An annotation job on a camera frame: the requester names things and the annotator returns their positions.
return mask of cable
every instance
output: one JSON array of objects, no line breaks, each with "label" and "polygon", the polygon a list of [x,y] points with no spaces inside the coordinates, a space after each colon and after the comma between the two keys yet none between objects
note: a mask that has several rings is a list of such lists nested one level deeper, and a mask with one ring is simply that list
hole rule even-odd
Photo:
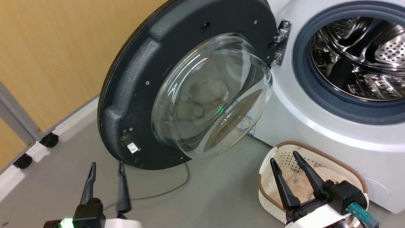
[{"label": "cable", "polygon": [[360,225],[361,225],[363,228],[368,228],[368,227],[364,224],[363,221],[361,221],[360,219],[359,219],[358,221],[360,222]]},{"label": "cable", "polygon": [[[132,198],[131,201],[135,201],[135,200],[146,200],[146,199],[156,198],[156,197],[159,197],[159,196],[163,196],[163,195],[169,194],[169,193],[171,193],[171,192],[173,192],[173,191],[176,191],[177,189],[181,188],[182,186],[184,186],[185,184],[187,184],[188,181],[190,180],[190,169],[188,168],[187,163],[184,163],[184,166],[185,166],[185,169],[187,170],[187,179],[186,179],[186,181],[185,181],[184,183],[182,183],[181,185],[175,187],[175,188],[172,189],[172,190],[169,190],[169,191],[166,191],[166,192],[164,192],[164,193],[160,193],[160,194],[157,194],[157,195],[154,195],[154,196],[146,196],[146,197],[140,197],[140,198]],[[112,206],[114,206],[114,205],[116,205],[116,204],[117,204],[117,203],[109,204],[108,206],[106,206],[106,207],[104,208],[103,211],[106,211],[108,208],[110,208],[110,207],[112,207]]]}]

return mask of connector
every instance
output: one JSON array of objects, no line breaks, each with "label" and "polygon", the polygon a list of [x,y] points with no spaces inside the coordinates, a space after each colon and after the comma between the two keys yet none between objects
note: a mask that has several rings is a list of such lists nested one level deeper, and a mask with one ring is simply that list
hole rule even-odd
[{"label": "connector", "polygon": [[372,215],[357,203],[349,205],[349,213],[366,223],[369,228],[379,228],[379,221],[373,219]]}]

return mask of door hinge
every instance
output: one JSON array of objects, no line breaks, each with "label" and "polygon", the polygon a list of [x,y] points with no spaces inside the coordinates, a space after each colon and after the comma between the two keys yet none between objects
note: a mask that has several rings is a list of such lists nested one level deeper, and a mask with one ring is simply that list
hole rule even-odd
[{"label": "door hinge", "polygon": [[283,20],[278,28],[278,35],[274,37],[274,43],[276,44],[276,53],[271,65],[279,65],[283,62],[284,54],[286,51],[288,37],[290,35],[291,22]]}]

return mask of white washing machine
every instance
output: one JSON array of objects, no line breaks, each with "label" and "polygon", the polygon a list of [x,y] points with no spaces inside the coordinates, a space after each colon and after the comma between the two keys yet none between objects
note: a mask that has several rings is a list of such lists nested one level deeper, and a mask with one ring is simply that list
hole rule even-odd
[{"label": "white washing machine", "polygon": [[[405,208],[405,2],[387,2],[397,6],[269,1],[277,22],[287,20],[292,27],[282,65],[271,69],[274,94],[251,134],[272,146],[291,140],[333,156],[362,175],[372,201],[398,213]],[[400,12],[394,13],[398,21],[391,19],[393,12]],[[345,69],[339,58],[353,62]],[[331,79],[333,70],[353,78]]]},{"label": "white washing machine", "polygon": [[247,133],[301,142],[354,168],[398,213],[403,26],[401,0],[169,0],[112,63],[101,138],[146,170],[221,154]]}]

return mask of brown basket rim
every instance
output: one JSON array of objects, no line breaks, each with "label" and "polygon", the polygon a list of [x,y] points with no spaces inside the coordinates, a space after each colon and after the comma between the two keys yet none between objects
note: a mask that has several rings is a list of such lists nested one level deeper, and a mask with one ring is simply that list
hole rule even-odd
[{"label": "brown basket rim", "polygon": [[[301,147],[301,148],[304,148],[304,149],[306,149],[306,150],[309,150],[309,151],[311,151],[311,152],[313,152],[313,153],[315,153],[315,154],[317,154],[317,155],[319,155],[319,156],[322,156],[322,157],[324,157],[324,158],[326,158],[326,159],[329,159],[329,160],[335,162],[336,164],[338,164],[338,165],[340,165],[341,167],[347,169],[347,170],[348,170],[349,172],[351,172],[354,176],[356,176],[357,179],[360,180],[360,183],[361,183],[361,186],[363,187],[364,193],[367,193],[367,192],[368,192],[368,191],[367,191],[367,185],[366,185],[366,183],[364,182],[363,178],[360,176],[360,174],[358,174],[358,172],[354,171],[352,168],[350,168],[350,167],[347,166],[346,164],[344,164],[344,163],[342,163],[342,162],[336,160],[335,158],[333,158],[333,157],[331,157],[331,156],[325,154],[324,152],[321,152],[321,151],[319,151],[319,150],[317,150],[317,149],[314,149],[314,148],[312,148],[312,147],[310,147],[310,146],[304,145],[304,144],[299,143],[299,142],[286,141],[286,142],[279,143],[279,144],[276,145],[275,147],[280,148],[280,147],[285,146],[285,145],[299,146],[299,147]],[[273,200],[269,195],[267,195],[267,193],[264,191],[263,186],[262,186],[262,175],[261,175],[261,174],[259,174],[259,176],[258,176],[258,186],[259,186],[260,192],[262,193],[262,195],[263,195],[268,201],[270,201],[271,203],[273,203],[274,205],[276,205],[278,208],[280,208],[281,210],[283,210],[284,212],[286,212],[286,210],[284,210],[284,208],[283,208],[282,205],[280,205],[279,203],[277,203],[276,201],[274,201],[274,200]]]}]

